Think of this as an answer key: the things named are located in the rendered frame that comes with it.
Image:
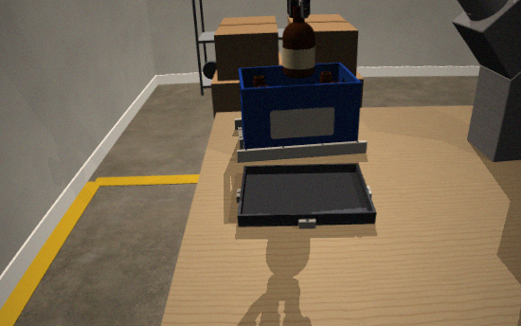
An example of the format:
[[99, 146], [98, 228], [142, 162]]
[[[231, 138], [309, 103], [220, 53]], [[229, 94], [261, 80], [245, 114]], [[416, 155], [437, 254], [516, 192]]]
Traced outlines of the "dark blue crate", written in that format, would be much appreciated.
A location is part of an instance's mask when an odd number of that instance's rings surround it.
[[[323, 71], [339, 83], [319, 84]], [[337, 63], [316, 63], [303, 79], [287, 77], [283, 65], [239, 68], [239, 74], [245, 149], [357, 140], [358, 98]], [[254, 88], [255, 76], [268, 87]]]

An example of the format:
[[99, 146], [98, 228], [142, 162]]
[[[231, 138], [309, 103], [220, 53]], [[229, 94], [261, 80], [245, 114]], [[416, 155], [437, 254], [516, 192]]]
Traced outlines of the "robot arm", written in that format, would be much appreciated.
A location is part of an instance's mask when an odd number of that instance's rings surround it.
[[499, 12], [509, 0], [458, 0], [472, 21], [487, 19]]

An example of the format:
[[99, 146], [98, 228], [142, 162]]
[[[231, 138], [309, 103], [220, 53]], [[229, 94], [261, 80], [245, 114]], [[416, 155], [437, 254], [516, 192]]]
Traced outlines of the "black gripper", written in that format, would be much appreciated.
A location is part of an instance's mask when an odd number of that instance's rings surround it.
[[[300, 18], [306, 19], [310, 15], [310, 1], [311, 0], [301, 0], [300, 1]], [[293, 7], [297, 6], [297, 0], [287, 0], [287, 13], [290, 18], [293, 18]]]

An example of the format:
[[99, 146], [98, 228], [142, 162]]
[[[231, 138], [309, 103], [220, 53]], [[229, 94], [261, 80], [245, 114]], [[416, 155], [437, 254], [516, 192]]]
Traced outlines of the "brown glass bottle with cream label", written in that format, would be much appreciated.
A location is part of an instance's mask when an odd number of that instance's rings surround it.
[[293, 23], [282, 34], [283, 73], [289, 78], [308, 78], [315, 68], [315, 34], [300, 18], [300, 6], [293, 7]]

